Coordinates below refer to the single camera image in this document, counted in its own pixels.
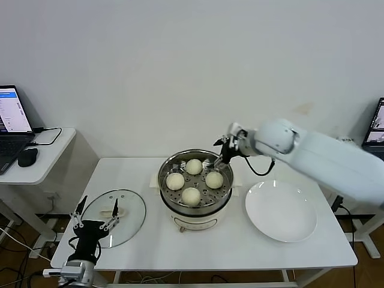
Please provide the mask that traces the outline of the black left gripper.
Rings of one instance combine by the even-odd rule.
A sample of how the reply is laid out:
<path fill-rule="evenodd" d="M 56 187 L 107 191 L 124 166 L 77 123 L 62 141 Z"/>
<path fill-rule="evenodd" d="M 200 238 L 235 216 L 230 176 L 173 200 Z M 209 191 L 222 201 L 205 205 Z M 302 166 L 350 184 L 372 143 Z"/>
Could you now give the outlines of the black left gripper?
<path fill-rule="evenodd" d="M 85 196 L 76 206 L 75 211 L 70 213 L 70 218 L 74 224 L 73 231 L 77 236 L 77 245 L 73 253 L 73 260 L 85 260 L 89 262 L 97 262 L 101 256 L 100 240 L 108 236 L 118 223 L 118 199 L 112 210 L 112 218 L 108 222 L 85 220 L 82 222 L 82 212 L 87 201 Z"/>

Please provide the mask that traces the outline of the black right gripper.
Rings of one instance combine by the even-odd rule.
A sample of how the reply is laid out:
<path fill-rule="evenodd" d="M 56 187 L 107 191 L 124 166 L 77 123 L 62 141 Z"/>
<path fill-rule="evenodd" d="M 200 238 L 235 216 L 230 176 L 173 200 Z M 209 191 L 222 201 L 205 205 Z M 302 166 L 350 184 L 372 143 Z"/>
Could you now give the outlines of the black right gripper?
<path fill-rule="evenodd" d="M 221 155 L 212 164 L 213 169 L 216 171 L 225 169 L 232 158 L 242 156 L 239 150 L 239 139 L 236 136 L 222 136 L 215 141 L 213 146 L 221 146 Z"/>

